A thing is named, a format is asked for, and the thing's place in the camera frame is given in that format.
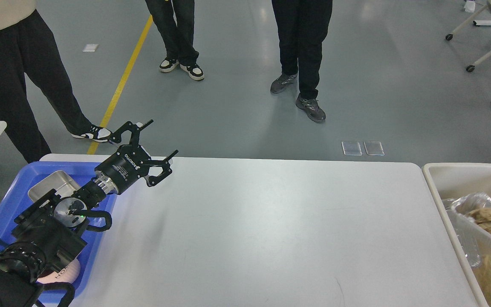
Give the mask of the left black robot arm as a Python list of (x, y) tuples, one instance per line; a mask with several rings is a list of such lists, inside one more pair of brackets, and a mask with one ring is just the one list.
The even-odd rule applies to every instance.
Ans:
[(128, 121), (117, 129), (110, 142), (121, 143), (125, 131), (131, 133), (129, 143), (94, 169), (94, 177), (70, 196), (60, 196), (51, 189), (16, 218), (11, 234), (13, 243), (0, 252), (0, 307), (41, 307), (43, 291), (64, 290), (60, 307), (68, 307), (75, 296), (70, 282), (42, 284), (45, 272), (60, 272), (87, 245), (85, 231), (104, 232), (111, 228), (112, 218), (97, 206), (108, 195), (121, 195), (138, 179), (149, 187), (156, 186), (172, 173), (172, 152), (163, 160), (154, 160), (139, 144), (140, 132), (146, 124)]

